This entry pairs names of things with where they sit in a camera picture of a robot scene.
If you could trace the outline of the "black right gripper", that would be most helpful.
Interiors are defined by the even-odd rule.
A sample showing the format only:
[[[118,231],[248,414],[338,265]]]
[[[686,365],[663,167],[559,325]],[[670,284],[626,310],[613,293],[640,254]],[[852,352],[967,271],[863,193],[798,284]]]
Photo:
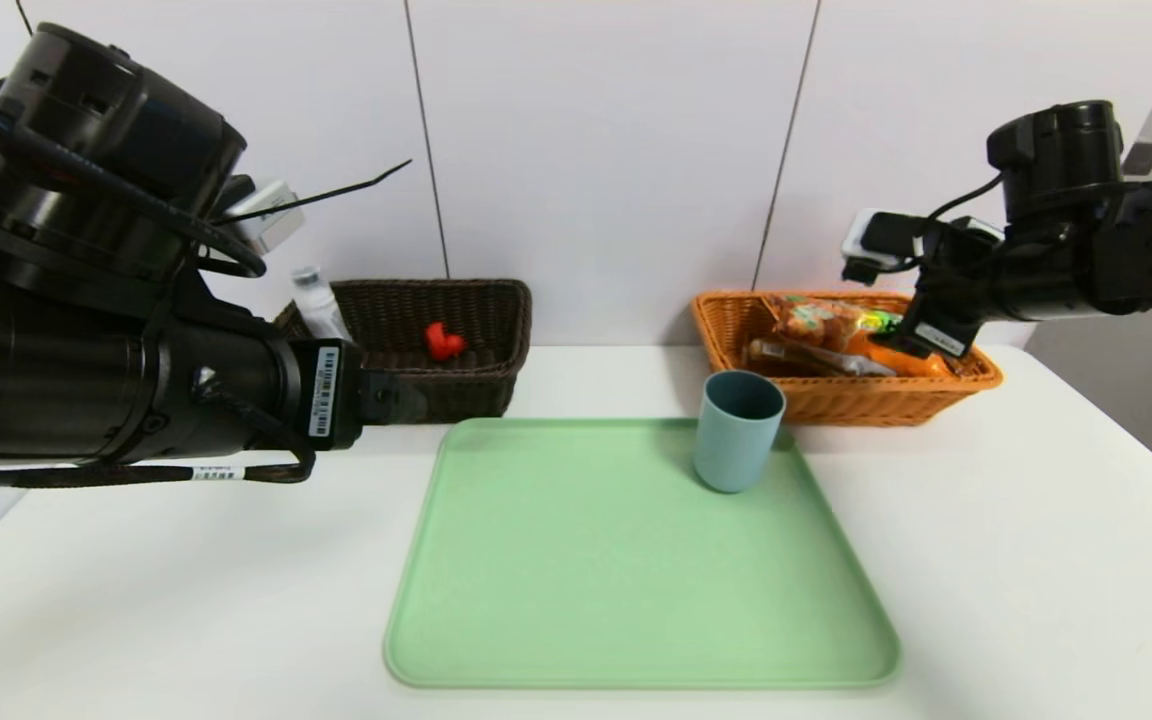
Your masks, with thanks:
[[[979,293],[973,250],[938,250],[916,278],[914,297],[897,331],[870,333],[887,350],[929,359],[931,354],[964,357],[979,332]]]

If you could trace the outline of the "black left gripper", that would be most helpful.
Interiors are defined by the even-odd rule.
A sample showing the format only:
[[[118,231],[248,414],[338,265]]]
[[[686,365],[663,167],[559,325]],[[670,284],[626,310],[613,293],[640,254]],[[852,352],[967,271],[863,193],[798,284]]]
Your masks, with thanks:
[[[429,397],[416,384],[358,367],[361,353],[343,340],[287,334],[270,323],[238,329],[177,323],[166,329],[159,347],[160,377],[151,409],[166,424],[143,437],[147,460],[274,450],[274,442],[251,420],[196,396],[202,369],[211,370],[221,389],[279,420],[314,450],[351,447],[362,425],[429,420]]]

